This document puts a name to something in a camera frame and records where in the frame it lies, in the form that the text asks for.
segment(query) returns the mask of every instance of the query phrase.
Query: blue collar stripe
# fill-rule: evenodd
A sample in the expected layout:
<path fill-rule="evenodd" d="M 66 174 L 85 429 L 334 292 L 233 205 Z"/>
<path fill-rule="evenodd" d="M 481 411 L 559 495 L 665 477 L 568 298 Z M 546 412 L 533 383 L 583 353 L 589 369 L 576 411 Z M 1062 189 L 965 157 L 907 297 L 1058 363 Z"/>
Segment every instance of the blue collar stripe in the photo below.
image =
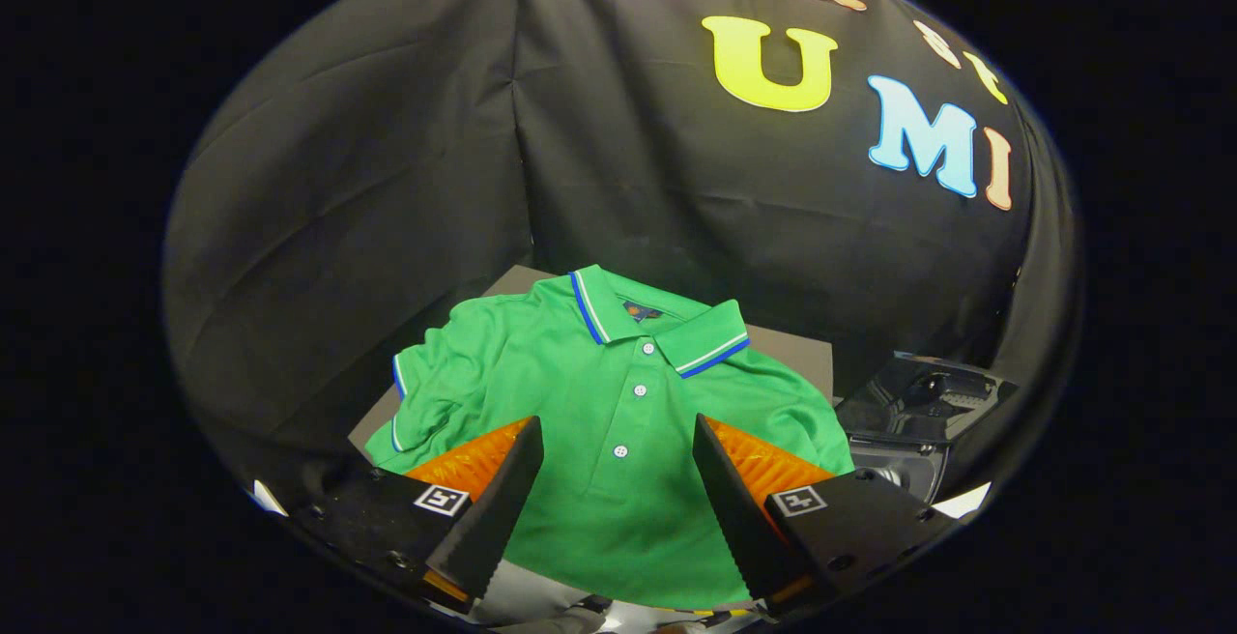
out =
<path fill-rule="evenodd" d="M 601 335 L 597 335 L 596 326 L 593 326 L 593 320 L 589 318 L 589 309 L 584 308 L 584 295 L 580 295 L 580 283 L 579 277 L 573 272 L 571 274 L 571 290 L 575 290 L 575 305 L 580 308 L 580 314 L 584 318 L 584 325 L 589 326 L 589 335 L 593 335 L 593 340 L 596 344 L 605 344 L 601 340 Z"/>
<path fill-rule="evenodd" d="M 741 351 L 741 349 L 746 347 L 747 344 L 752 344 L 752 340 L 743 339 L 742 342 L 735 344 L 734 347 L 726 349 L 725 352 L 717 353 L 716 357 L 711 357 L 711 360 L 703 362 L 703 365 L 695 366 L 695 368 L 693 368 L 691 371 L 684 371 L 684 373 L 680 374 L 680 378 L 691 378 L 694 374 L 700 373 L 700 371 L 713 368 L 713 366 L 719 365 L 719 362 L 729 360 L 729 357 L 735 356 L 735 353 Z"/>
<path fill-rule="evenodd" d="M 402 402 L 403 397 L 407 395 L 408 392 L 404 391 L 404 388 L 403 388 L 403 377 L 402 377 L 402 374 L 400 374 L 400 357 L 398 356 L 391 357 L 391 371 L 392 371 L 392 373 L 395 373 L 395 388 L 400 393 L 400 402 Z"/>

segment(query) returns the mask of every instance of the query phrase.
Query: yellow letter u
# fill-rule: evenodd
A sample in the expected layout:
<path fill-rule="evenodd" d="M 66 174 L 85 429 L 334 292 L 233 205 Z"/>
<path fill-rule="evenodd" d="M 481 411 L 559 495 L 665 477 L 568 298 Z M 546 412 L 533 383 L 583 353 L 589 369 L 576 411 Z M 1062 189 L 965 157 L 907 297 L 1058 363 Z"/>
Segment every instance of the yellow letter u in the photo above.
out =
<path fill-rule="evenodd" d="M 829 52 L 837 48 L 830 37 L 810 30 L 787 30 L 787 37 L 799 43 L 803 80 L 798 85 L 782 85 L 764 78 L 761 66 L 761 40 L 771 32 L 769 26 L 729 16 L 710 16 L 700 25 L 713 32 L 717 82 L 738 100 L 785 111 L 814 110 L 829 100 L 833 84 Z"/>

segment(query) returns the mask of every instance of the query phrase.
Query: shirt label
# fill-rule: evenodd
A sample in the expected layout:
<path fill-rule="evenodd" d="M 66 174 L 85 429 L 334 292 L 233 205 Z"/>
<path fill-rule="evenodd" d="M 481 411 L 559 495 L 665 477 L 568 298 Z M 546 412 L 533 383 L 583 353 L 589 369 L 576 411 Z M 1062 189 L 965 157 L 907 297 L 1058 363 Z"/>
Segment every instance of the shirt label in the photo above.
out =
<path fill-rule="evenodd" d="M 662 318 L 662 311 L 654 311 L 653 308 L 644 308 L 641 304 L 633 304 L 631 300 L 623 303 L 623 308 L 627 308 L 627 314 L 636 318 L 636 321 L 643 321 L 644 318 Z"/>

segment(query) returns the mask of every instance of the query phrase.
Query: shirt sleeve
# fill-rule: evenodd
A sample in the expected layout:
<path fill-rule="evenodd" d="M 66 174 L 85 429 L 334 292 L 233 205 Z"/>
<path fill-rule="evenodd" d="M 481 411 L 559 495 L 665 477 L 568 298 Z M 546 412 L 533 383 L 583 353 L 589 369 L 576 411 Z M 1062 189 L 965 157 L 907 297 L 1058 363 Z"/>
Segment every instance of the shirt sleeve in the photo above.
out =
<path fill-rule="evenodd" d="M 799 397 L 794 404 L 773 410 L 768 424 L 776 439 L 785 440 L 783 450 L 834 475 L 855 471 L 846 431 L 823 393 Z"/>
<path fill-rule="evenodd" d="M 522 299 L 464 300 L 452 308 L 445 326 L 426 330 L 424 344 L 396 353 L 400 409 L 365 444 L 375 466 L 407 472 L 484 431 L 468 419 L 485 400 L 491 371 L 515 330 L 513 300 Z"/>

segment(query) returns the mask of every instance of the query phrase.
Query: black background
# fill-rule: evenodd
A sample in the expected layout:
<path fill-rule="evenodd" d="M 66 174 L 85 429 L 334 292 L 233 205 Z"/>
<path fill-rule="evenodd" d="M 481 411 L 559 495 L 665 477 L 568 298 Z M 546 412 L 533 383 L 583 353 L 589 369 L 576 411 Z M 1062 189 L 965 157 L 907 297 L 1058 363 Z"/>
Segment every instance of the black background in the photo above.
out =
<path fill-rule="evenodd" d="M 5 629 L 429 628 L 238 489 L 179 408 L 160 331 L 160 245 L 193 142 L 333 1 L 7 0 Z M 797 629 L 1225 629 L 1235 415 L 1206 383 L 1231 366 L 1231 314 L 1211 299 L 1232 256 L 1217 152 L 1228 4 L 914 1 L 983 48 L 1072 167 L 1085 351 L 1048 436 L 977 524 Z"/>

